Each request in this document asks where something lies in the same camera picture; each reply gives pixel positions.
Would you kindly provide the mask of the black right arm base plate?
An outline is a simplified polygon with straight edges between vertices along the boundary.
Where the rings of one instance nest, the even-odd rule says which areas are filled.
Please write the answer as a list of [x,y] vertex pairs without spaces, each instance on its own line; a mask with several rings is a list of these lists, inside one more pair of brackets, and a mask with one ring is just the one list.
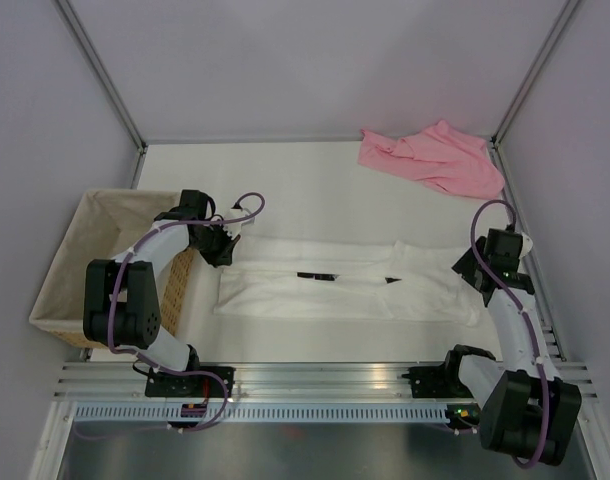
[[470,390],[445,365],[410,367],[402,375],[410,385],[412,396],[418,399],[466,399]]

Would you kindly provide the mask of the white t shirt robot print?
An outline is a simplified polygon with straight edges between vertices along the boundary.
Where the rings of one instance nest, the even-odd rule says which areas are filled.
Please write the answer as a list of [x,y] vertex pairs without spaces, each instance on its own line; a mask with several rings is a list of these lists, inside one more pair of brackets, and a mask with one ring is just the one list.
[[246,237],[223,269],[219,315],[479,324],[480,297],[452,269],[460,252]]

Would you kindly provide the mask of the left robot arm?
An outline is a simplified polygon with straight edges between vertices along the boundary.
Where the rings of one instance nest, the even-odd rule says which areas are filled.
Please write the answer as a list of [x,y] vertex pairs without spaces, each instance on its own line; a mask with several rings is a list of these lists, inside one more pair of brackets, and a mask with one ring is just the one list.
[[197,252],[212,267],[229,266],[240,236],[226,230],[214,200],[199,190],[181,192],[179,204],[155,217],[149,230],[111,259],[86,268],[83,331],[115,354],[131,354],[168,375],[169,385],[191,396],[203,384],[194,347],[163,325],[157,280],[174,258]]

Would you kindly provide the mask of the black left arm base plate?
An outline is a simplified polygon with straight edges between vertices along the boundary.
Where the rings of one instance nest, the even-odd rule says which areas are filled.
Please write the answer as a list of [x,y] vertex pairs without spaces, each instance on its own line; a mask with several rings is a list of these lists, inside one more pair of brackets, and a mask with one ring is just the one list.
[[235,369],[231,366],[204,366],[205,375],[179,376],[168,373],[148,372],[145,396],[148,398],[218,398],[224,391],[217,377],[228,390],[235,384]]

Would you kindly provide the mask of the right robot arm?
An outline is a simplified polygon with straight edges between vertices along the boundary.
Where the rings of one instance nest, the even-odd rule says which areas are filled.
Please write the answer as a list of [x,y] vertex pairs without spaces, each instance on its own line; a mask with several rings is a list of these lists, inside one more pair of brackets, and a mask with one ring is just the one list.
[[567,452],[582,399],[546,351],[533,283],[519,270],[523,244],[511,226],[491,229],[453,265],[481,295],[501,355],[457,345],[445,358],[441,381],[454,395],[472,394],[480,408],[484,449],[509,455],[522,468],[557,466]]

